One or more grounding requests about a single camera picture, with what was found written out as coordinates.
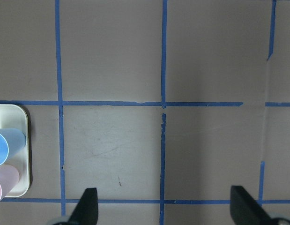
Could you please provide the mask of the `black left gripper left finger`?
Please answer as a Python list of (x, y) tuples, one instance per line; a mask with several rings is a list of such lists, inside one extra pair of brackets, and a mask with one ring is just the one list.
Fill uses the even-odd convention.
[(98, 222), (97, 189), (85, 189), (67, 223), (69, 225), (96, 225)]

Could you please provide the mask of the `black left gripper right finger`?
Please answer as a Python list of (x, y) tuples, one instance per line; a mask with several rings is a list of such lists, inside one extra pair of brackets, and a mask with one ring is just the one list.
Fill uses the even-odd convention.
[(236, 225), (273, 225), (271, 217), (242, 186), (231, 186), (230, 215)]

